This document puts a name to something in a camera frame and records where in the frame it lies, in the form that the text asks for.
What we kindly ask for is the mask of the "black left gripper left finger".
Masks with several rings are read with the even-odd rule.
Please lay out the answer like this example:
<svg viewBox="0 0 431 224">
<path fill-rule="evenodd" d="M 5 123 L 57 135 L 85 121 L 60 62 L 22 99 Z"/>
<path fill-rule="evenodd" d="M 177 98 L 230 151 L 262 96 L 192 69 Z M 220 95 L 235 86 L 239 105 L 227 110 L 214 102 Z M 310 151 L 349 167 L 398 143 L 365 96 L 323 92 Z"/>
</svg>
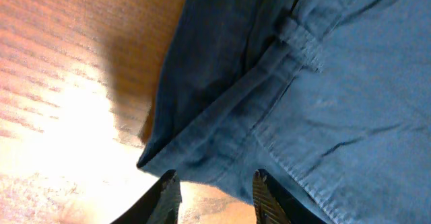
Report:
<svg viewBox="0 0 431 224">
<path fill-rule="evenodd" d="M 168 170 L 112 224 L 177 224 L 182 196 L 175 170 Z"/>
</svg>

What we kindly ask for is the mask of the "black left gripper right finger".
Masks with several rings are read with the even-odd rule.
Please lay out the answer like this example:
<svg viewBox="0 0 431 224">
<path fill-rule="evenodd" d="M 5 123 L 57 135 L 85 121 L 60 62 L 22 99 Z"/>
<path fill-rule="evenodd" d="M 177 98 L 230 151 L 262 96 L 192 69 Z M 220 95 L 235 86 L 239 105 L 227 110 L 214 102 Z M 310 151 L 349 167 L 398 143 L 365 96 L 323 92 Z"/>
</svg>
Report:
<svg viewBox="0 0 431 224">
<path fill-rule="evenodd" d="M 253 176 L 253 204 L 257 224 L 325 224 L 264 169 Z"/>
</svg>

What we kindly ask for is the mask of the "navy blue shorts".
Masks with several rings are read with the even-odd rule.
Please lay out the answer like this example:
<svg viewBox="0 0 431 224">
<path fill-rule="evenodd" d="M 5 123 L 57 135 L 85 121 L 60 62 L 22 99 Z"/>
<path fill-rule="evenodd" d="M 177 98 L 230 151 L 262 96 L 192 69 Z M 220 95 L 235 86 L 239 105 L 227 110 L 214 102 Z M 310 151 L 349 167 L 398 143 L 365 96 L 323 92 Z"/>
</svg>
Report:
<svg viewBox="0 0 431 224">
<path fill-rule="evenodd" d="M 186 0 L 137 163 L 328 223 L 430 222 L 430 0 Z"/>
</svg>

